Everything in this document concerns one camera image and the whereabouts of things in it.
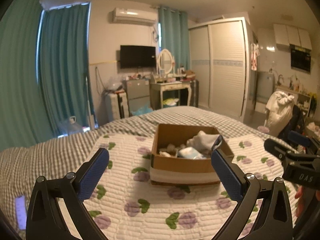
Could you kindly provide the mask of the grey washing machine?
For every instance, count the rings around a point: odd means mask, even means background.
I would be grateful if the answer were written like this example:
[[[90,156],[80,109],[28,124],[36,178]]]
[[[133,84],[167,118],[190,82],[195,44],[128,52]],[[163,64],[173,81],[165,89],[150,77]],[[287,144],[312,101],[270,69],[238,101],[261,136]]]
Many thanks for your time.
[[[257,102],[267,104],[270,96],[274,93],[275,79],[270,72],[258,72]]]

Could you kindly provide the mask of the white bundled laundry bag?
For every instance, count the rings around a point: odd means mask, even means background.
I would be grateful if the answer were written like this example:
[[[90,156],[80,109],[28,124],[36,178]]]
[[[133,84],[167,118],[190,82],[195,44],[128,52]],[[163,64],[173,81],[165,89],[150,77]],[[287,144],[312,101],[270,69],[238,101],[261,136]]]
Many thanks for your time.
[[[282,91],[276,91],[270,96],[265,107],[265,126],[269,129],[269,135],[277,137],[285,128],[293,116],[294,105],[294,96]]]

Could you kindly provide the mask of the clear water jug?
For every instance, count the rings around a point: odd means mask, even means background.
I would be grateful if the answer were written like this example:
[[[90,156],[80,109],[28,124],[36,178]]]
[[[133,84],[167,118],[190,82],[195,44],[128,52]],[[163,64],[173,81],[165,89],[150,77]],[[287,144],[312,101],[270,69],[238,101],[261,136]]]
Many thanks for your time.
[[[76,116],[70,116],[63,120],[59,125],[61,135],[72,135],[83,133],[83,127],[77,123]]]

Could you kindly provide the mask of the black range hood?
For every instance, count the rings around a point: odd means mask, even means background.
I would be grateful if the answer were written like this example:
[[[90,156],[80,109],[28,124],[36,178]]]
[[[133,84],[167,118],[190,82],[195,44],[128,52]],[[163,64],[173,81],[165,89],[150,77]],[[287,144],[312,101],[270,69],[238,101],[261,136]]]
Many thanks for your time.
[[[292,69],[311,73],[311,50],[291,44],[290,58]]]

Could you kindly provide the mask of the white cloth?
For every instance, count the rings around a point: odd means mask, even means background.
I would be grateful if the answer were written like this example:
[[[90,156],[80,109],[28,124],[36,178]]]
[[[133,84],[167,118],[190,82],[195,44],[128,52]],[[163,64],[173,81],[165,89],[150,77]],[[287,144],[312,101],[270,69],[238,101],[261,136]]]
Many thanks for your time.
[[[201,154],[209,154],[212,151],[212,147],[219,145],[223,136],[220,134],[206,134],[204,131],[193,136],[187,140],[186,146],[192,147]]]

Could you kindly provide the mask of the white wardrobe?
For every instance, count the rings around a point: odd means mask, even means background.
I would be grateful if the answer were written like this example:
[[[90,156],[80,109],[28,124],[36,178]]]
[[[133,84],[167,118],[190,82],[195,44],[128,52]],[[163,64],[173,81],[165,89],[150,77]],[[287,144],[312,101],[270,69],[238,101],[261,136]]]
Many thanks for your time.
[[[247,123],[254,111],[254,34],[244,17],[189,28],[190,68],[199,82],[199,107]]]

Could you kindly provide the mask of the blue tissue pack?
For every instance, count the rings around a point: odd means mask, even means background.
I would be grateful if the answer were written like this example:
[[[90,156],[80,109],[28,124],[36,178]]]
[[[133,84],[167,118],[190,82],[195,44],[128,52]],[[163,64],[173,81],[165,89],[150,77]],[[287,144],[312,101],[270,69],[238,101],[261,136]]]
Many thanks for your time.
[[[201,160],[201,159],[208,158],[206,155],[200,153],[193,147],[186,147],[178,150],[177,157],[183,158],[183,159],[191,159],[191,160]]]

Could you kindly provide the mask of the grey plush bunny toy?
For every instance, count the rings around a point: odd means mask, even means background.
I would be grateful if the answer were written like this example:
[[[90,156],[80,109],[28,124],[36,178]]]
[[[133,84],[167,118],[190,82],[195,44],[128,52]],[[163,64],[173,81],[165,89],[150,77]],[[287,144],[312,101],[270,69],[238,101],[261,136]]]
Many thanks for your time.
[[[184,148],[186,148],[185,144],[181,144],[180,146],[169,144],[167,147],[159,149],[159,155],[176,158],[178,156],[178,152]]]

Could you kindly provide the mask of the white black suitcase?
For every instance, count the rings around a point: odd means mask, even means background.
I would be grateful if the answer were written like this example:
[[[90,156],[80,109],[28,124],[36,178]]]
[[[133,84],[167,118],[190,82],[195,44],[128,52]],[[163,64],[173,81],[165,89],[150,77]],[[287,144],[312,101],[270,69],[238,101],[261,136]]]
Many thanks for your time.
[[[124,91],[106,94],[105,104],[108,122],[128,118],[130,116],[127,95]]]

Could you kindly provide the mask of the white kitchen cabinets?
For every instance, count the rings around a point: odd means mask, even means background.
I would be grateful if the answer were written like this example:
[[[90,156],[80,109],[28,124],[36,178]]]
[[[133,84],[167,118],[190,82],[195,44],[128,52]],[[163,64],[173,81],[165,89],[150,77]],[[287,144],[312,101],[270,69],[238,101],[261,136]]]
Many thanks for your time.
[[[274,36],[278,47],[291,45],[312,50],[311,38],[307,30],[279,23],[273,24]]]

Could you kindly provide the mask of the brown cardboard box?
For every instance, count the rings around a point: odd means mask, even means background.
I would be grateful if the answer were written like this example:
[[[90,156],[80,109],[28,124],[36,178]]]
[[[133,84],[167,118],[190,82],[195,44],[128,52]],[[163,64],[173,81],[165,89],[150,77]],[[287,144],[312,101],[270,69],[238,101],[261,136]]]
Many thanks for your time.
[[[215,127],[159,124],[153,140],[150,159],[150,180],[158,185],[208,185],[219,183],[220,180],[212,167],[211,153],[204,154],[208,158],[191,160],[183,158],[164,157],[159,155],[159,149],[169,144],[180,146],[197,135],[199,131],[206,134],[220,134]],[[218,145],[229,160],[234,154],[223,137]]]

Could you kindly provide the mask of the white dressing table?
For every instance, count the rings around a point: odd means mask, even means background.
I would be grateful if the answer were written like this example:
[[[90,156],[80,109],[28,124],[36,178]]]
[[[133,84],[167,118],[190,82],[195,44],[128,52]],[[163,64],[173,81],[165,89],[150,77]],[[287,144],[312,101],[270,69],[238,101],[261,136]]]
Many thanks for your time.
[[[199,82],[197,80],[175,81],[169,83],[152,83],[150,85],[150,102],[154,110],[164,108],[167,99],[178,99],[178,106],[199,106]]]

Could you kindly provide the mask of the oval vanity mirror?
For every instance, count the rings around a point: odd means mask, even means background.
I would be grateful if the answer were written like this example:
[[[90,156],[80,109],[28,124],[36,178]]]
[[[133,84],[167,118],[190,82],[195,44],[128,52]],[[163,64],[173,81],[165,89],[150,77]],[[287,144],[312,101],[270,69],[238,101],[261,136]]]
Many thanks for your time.
[[[167,49],[162,49],[157,57],[157,73],[160,76],[172,74],[174,72],[174,57]]]

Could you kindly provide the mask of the white air conditioner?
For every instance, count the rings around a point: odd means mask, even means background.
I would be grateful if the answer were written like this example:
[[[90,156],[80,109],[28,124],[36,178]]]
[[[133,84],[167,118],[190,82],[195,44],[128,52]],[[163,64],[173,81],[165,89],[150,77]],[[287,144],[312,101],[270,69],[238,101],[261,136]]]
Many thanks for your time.
[[[151,11],[114,8],[113,22],[152,26],[157,23],[157,14]]]

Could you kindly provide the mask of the grey mini fridge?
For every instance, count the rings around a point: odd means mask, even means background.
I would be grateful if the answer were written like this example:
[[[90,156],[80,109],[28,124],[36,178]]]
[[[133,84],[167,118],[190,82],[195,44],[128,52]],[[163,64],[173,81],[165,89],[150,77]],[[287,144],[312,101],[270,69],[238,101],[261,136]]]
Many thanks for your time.
[[[150,107],[149,79],[125,80],[123,84],[130,113]]]

